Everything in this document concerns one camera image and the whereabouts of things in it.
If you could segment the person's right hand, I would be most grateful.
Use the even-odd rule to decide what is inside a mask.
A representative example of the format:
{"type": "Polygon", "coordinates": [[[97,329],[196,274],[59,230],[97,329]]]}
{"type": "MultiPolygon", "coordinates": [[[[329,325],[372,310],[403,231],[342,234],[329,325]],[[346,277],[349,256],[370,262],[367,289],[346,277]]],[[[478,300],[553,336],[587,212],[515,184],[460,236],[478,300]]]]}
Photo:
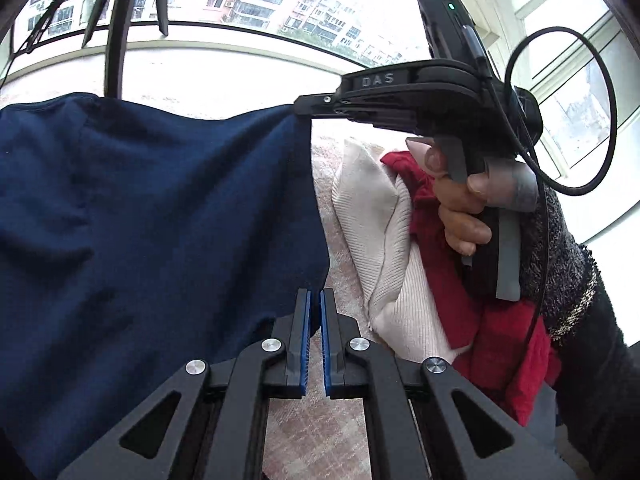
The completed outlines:
{"type": "Polygon", "coordinates": [[[491,228],[478,218],[485,208],[536,207],[535,177],[521,162],[495,159],[486,171],[457,182],[451,179],[447,157],[433,139],[409,138],[406,144],[420,168],[435,179],[433,188],[447,244],[462,256],[471,257],[478,246],[491,240],[491,228]]]}

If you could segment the grey knit sleeve forearm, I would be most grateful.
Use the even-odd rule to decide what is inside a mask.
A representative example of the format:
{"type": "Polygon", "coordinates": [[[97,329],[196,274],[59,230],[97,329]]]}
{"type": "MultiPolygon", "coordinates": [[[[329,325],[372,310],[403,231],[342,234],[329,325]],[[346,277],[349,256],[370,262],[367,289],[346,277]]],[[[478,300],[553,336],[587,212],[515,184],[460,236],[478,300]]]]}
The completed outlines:
{"type": "Polygon", "coordinates": [[[617,326],[596,260],[567,229],[546,191],[547,211],[521,220],[521,288],[536,296],[548,275],[541,315],[561,361],[556,402],[568,440],[599,479],[639,477],[639,367],[617,326]]]}

